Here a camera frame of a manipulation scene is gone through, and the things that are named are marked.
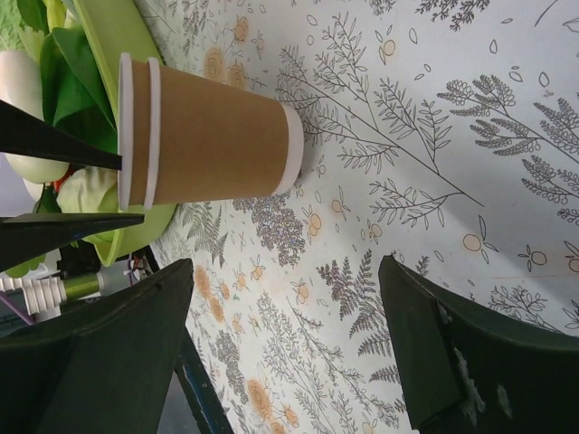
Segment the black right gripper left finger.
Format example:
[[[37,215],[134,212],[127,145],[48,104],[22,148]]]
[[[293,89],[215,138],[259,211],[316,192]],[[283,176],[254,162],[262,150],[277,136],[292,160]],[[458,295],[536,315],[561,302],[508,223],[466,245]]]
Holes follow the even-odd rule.
[[[180,259],[1,340],[4,433],[154,433],[193,292]]]

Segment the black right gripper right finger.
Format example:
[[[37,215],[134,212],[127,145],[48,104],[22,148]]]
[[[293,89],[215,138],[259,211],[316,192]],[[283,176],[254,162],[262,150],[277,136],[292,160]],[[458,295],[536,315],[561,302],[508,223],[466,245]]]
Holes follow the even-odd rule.
[[[501,315],[382,258],[381,298],[420,433],[575,433],[578,340]]]

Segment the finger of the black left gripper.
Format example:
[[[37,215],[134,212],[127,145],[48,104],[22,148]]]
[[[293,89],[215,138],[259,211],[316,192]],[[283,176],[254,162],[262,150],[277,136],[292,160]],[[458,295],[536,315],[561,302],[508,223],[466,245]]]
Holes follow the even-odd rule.
[[[143,223],[138,213],[27,213],[1,218],[1,271],[93,234]]]
[[[122,157],[90,146],[23,110],[1,101],[1,151],[119,171]]]

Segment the brown paper coffee cup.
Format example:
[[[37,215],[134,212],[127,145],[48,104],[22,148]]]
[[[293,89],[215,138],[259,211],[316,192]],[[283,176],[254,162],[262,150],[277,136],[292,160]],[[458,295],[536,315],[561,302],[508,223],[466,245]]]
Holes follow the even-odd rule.
[[[277,100],[162,65],[132,69],[132,169],[118,172],[129,206],[267,197],[287,192],[304,155],[297,111]]]

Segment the white radish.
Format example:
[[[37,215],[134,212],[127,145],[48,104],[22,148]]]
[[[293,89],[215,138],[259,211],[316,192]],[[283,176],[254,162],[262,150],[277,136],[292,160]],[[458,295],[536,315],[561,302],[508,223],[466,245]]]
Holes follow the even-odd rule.
[[[25,52],[1,52],[1,150],[24,180],[47,184],[65,176],[63,161],[20,155],[46,145],[49,128],[43,119],[43,93],[39,65]]]

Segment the green leafy vegetable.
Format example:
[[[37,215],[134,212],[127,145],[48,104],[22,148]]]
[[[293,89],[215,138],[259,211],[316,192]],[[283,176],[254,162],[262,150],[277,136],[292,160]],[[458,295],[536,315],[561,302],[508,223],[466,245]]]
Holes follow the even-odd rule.
[[[44,121],[107,152],[117,128],[88,39],[80,27],[55,27],[40,53]]]

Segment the green cabbage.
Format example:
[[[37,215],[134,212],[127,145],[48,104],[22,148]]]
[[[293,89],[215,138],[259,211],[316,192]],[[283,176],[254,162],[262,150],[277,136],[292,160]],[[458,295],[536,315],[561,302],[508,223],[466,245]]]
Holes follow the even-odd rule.
[[[16,179],[33,199],[32,213],[119,211],[117,173],[109,169],[82,168],[48,184],[33,184],[21,176]]]

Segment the green lettuce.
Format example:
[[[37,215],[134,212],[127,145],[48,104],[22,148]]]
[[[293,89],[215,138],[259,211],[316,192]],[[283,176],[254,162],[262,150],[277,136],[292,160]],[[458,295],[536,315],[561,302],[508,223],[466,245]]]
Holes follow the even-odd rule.
[[[39,61],[44,40],[66,21],[62,1],[1,0],[1,51],[25,52]]]

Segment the green vegetable basket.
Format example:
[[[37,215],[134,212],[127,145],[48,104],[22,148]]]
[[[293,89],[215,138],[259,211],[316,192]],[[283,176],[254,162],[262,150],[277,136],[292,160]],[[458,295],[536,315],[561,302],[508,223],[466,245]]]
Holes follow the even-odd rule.
[[[118,143],[122,167],[132,169],[134,151],[134,115],[132,103],[132,69],[125,63],[160,59],[152,35],[132,1],[75,1],[76,14],[88,39],[109,103],[117,124]],[[144,222],[112,232],[110,241],[94,241],[94,247],[103,266],[145,248],[165,231],[176,207],[173,204],[154,206],[129,206],[125,194],[119,197],[123,211],[142,213]]]

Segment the floral table mat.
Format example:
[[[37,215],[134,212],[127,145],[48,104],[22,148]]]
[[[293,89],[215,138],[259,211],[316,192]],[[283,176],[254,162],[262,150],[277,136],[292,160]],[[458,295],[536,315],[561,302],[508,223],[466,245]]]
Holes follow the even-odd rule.
[[[391,255],[578,334],[575,1],[141,1],[166,63],[302,118],[300,179],[184,204],[187,329],[236,433],[408,433],[379,297]]]

